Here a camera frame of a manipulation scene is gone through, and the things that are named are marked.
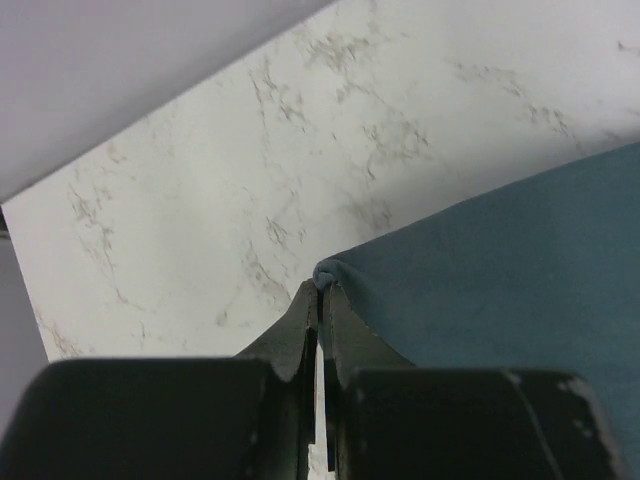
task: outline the gray wall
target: gray wall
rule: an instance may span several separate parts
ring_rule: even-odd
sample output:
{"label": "gray wall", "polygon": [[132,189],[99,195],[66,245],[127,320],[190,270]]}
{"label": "gray wall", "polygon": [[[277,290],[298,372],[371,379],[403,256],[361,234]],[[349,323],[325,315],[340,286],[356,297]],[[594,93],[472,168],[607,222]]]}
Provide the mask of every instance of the gray wall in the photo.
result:
{"label": "gray wall", "polygon": [[46,364],[13,246],[0,239],[0,437],[25,387]]}

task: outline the cloth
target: cloth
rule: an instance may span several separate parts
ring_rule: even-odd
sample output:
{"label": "cloth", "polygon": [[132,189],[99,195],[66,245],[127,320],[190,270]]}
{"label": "cloth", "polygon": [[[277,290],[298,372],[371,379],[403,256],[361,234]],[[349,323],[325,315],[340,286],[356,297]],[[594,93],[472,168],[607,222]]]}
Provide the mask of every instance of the cloth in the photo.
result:
{"label": "cloth", "polygon": [[640,471],[640,144],[339,253],[314,281],[419,366],[578,372]]}

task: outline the marble tabletop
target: marble tabletop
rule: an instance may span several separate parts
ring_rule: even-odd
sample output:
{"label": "marble tabletop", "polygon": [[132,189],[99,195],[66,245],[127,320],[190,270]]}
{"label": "marble tabletop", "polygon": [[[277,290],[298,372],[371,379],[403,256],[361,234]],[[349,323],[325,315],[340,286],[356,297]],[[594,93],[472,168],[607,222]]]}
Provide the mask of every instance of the marble tabletop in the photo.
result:
{"label": "marble tabletop", "polygon": [[638,19],[324,9],[3,206],[49,359],[234,354],[323,257],[638,140]]}

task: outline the blue cloth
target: blue cloth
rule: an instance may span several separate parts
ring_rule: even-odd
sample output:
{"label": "blue cloth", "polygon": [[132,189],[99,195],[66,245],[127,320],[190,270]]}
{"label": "blue cloth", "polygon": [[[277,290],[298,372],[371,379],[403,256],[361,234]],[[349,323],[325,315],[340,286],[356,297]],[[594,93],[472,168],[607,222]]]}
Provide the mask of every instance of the blue cloth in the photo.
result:
{"label": "blue cloth", "polygon": [[314,281],[419,366],[578,372],[640,471],[640,144],[339,253]]}

